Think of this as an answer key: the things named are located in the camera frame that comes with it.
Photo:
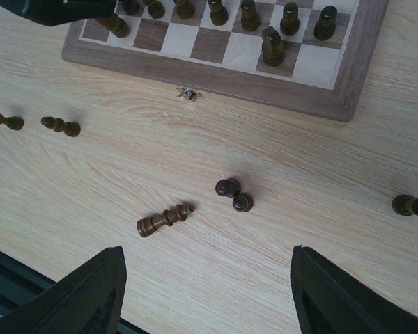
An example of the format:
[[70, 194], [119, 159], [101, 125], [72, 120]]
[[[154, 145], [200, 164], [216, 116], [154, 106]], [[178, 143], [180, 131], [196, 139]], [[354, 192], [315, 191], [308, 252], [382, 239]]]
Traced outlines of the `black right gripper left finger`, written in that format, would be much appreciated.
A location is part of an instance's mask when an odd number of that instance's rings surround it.
[[127, 269], [108, 247], [32, 301], [0, 318], [0, 333], [116, 333]]

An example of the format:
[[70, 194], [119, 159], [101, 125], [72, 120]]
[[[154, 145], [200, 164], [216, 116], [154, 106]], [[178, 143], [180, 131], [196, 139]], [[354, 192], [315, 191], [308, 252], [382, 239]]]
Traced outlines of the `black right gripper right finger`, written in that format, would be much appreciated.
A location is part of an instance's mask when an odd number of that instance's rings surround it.
[[291, 289], [302, 333], [418, 333], [418, 317], [308, 246], [295, 246]]

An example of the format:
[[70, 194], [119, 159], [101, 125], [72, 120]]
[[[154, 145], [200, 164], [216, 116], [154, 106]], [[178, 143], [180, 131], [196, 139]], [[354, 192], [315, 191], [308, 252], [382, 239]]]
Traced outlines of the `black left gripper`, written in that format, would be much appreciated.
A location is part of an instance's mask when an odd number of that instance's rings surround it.
[[116, 0], [0, 0], [0, 7], [43, 26], [111, 17], [115, 6]]

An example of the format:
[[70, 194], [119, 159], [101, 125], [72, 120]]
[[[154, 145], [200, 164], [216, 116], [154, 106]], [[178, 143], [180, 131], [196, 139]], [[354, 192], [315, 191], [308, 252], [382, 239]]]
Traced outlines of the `dark pawn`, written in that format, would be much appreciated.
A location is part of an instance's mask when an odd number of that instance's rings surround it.
[[241, 25], [246, 31], [255, 31], [261, 24], [259, 14], [256, 11], [256, 3], [254, 0], [242, 0], [241, 9]]
[[191, 0], [174, 0], [176, 11], [181, 19], [189, 19], [195, 14], [195, 6]]
[[164, 16], [165, 8], [159, 0], [143, 0], [143, 3], [153, 19], [161, 19]]
[[280, 31], [286, 36], [295, 35], [299, 31], [300, 20], [298, 17], [299, 7], [295, 2], [288, 2], [282, 12]]
[[137, 0], [120, 0], [120, 3], [127, 15], [134, 16], [139, 12], [140, 5]]
[[335, 6], [326, 6], [321, 10], [319, 19], [314, 28], [314, 37], [319, 41], [330, 39], [336, 29], [338, 11]]
[[229, 19], [229, 14], [222, 0], [208, 0], [210, 19], [215, 26], [223, 26]]

